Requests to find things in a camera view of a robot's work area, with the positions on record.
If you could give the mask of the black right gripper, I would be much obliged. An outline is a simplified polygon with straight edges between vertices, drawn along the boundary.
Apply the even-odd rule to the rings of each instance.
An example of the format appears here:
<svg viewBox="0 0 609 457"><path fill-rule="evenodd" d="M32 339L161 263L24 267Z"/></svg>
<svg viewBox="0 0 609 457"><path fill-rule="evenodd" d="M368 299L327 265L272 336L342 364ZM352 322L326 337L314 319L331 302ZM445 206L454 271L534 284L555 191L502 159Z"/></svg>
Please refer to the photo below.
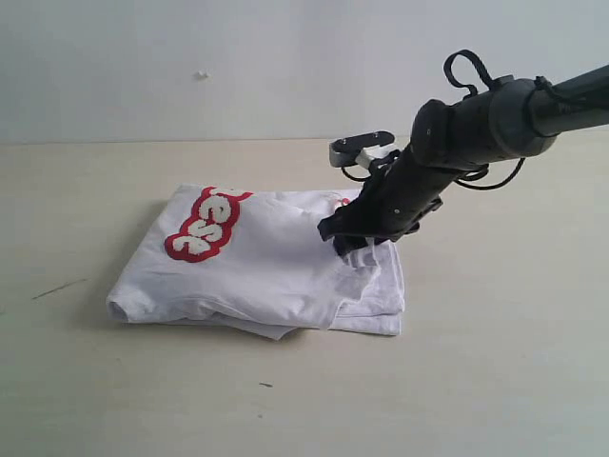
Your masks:
<svg viewBox="0 0 609 457"><path fill-rule="evenodd" d="M317 226L324 242L333 238L336 253L345 257L366 248L366 237L399 238L425 208L462 173L419 164L404 151L382 176L367 184L357 198L322 219Z"/></svg>

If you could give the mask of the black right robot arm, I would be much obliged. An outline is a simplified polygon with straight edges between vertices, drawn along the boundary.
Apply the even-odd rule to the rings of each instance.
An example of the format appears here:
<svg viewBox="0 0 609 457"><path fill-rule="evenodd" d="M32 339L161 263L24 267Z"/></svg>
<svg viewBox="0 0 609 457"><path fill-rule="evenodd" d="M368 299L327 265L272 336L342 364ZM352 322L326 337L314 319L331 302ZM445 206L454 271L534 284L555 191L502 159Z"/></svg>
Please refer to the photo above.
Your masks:
<svg viewBox="0 0 609 457"><path fill-rule="evenodd" d="M608 122L608 69L602 67L557 85L547 79L491 80L448 106L432 99L417 113L408 145L377 130L331 143L332 167L360 166L368 174L355 200L318 225L340 255L396 242L417 231L442 204L451 184L470 188L492 163L537 156L564 132Z"/></svg>

